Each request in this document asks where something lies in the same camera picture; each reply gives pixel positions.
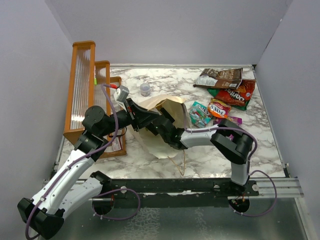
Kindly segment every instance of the paper bag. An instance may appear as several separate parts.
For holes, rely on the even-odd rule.
[[[175,121],[173,125],[176,128],[184,128],[184,118],[186,118],[187,128],[190,128],[191,120],[189,114],[186,111],[184,115],[183,112],[183,107],[185,108],[186,106],[182,106],[182,104],[184,105],[185,101],[185,99],[178,96],[159,95],[140,102],[139,106],[147,110],[162,107],[174,118]],[[168,157],[173,158],[181,151],[174,149],[165,143],[160,134],[155,136],[146,128],[139,130],[139,132],[134,131],[132,127],[129,128],[129,130],[142,147],[158,159],[166,159]]]

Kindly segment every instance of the gray wall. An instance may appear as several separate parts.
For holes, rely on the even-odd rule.
[[[294,0],[256,67],[275,136],[320,237],[320,1]]]
[[[0,239],[24,239],[17,204],[52,170],[72,46],[43,0],[0,1]]]
[[[257,64],[292,0],[46,0],[113,64]]]

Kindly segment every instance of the black bracket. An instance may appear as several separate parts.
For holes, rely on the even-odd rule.
[[[88,154],[98,148],[106,145],[108,141],[105,138],[97,138],[96,136],[92,135],[87,130],[80,135],[78,141],[75,143],[74,148],[79,149],[81,152]],[[104,150],[98,151],[95,154],[92,154],[90,157],[97,161],[98,158],[104,153]]]
[[[148,111],[147,109],[137,105],[131,98],[127,98],[126,102],[128,104],[127,110],[129,114],[133,114],[134,120],[130,124],[135,131],[145,128],[159,117],[159,113]]]
[[[122,129],[131,124],[131,117],[125,110],[120,110],[117,113],[119,129]],[[108,116],[102,107],[91,106],[84,114],[82,125],[85,130],[102,139],[104,136],[115,131],[116,121],[112,115]]]
[[[17,205],[22,220],[27,223],[28,217],[35,207],[33,201],[22,198]],[[64,209],[59,209],[55,214],[47,214],[46,209],[37,208],[32,216],[30,227],[36,230],[45,239],[50,239],[60,230],[64,224]]]
[[[228,197],[258,196],[249,180],[243,188],[230,181],[230,178],[188,178],[188,179],[111,179],[103,173],[94,172],[91,177],[103,183],[101,193],[126,187],[136,191],[141,199],[142,208],[186,208],[186,207],[228,207]],[[103,198],[112,199],[113,208],[136,208],[137,197],[130,191],[116,192]],[[97,201],[94,206],[110,206]]]
[[[223,119],[218,126],[243,130],[227,119]],[[226,159],[239,165],[247,162],[248,154],[253,145],[251,137],[235,130],[217,130],[210,141]]]

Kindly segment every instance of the red chip bag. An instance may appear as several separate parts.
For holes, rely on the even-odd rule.
[[[240,86],[236,89],[221,89],[214,97],[226,104],[243,107],[251,99],[256,87],[256,80],[243,79]]]

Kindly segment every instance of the marble countertop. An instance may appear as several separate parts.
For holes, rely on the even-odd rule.
[[[111,76],[120,76],[122,85],[130,90],[129,97],[140,103],[150,97],[169,94],[185,98],[185,105],[190,109],[194,101],[208,105],[211,95],[207,90],[193,87],[193,84],[203,68],[111,68]],[[254,79],[251,68],[243,69],[243,78]],[[148,83],[151,95],[144,97],[140,94],[140,85]],[[251,171],[262,170],[272,177],[284,177],[283,166],[275,144],[265,107],[258,86],[246,111],[233,108],[230,116],[242,118],[241,127],[253,134],[258,142],[257,151],[251,158]],[[59,161],[61,167],[72,151],[73,146],[64,140]],[[99,159],[85,171],[81,179],[87,179],[91,173],[101,171],[111,178],[228,178],[231,176],[231,164],[212,146],[195,146],[187,149],[185,174],[181,176],[170,159],[158,159],[146,152],[135,140],[132,134],[126,133],[127,155]],[[173,158],[182,168],[184,154],[181,151]],[[259,173],[255,177],[264,177]]]

